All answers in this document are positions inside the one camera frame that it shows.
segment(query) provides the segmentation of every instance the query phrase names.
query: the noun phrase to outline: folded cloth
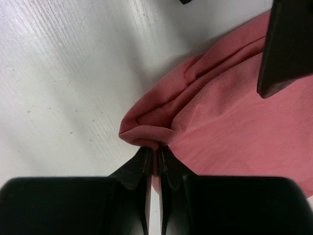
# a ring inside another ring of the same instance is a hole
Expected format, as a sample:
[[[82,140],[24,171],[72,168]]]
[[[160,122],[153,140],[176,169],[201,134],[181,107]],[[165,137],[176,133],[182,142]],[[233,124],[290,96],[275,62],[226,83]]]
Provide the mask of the folded cloth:
[[[313,195],[313,77],[256,92],[269,12],[183,62],[122,120],[119,136],[167,144],[197,174],[283,176]]]

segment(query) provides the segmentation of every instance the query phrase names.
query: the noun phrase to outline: red cloth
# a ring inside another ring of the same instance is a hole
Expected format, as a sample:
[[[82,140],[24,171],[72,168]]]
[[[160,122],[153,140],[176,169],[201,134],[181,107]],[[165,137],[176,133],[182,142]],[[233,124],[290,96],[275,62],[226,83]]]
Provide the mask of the red cloth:
[[[262,99],[269,12],[183,62],[126,114],[120,138],[168,144],[197,174],[284,176],[313,195],[313,77]]]

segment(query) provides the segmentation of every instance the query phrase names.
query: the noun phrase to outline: pink towel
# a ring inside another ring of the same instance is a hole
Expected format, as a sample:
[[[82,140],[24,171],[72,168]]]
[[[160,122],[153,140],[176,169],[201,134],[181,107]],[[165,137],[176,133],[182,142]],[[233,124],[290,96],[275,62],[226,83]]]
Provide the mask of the pink towel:
[[[120,138],[168,144],[197,174],[284,176],[313,195],[313,77],[262,99],[269,12],[183,62],[126,114]]]

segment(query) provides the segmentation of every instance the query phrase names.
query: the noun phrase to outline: white surface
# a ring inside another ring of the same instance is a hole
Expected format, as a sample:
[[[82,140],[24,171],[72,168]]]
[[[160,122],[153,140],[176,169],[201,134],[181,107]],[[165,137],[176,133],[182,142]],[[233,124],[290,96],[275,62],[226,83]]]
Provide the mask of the white surface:
[[[134,102],[271,2],[0,0],[0,185],[113,172],[137,150],[117,136]]]

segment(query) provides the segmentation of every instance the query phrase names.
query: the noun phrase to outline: red garment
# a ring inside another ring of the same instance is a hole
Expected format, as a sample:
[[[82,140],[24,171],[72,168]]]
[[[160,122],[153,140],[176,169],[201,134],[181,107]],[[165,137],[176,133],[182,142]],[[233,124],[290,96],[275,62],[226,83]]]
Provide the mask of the red garment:
[[[183,62],[126,114],[120,138],[168,144],[197,174],[284,176],[313,195],[313,77],[262,99],[269,12]]]

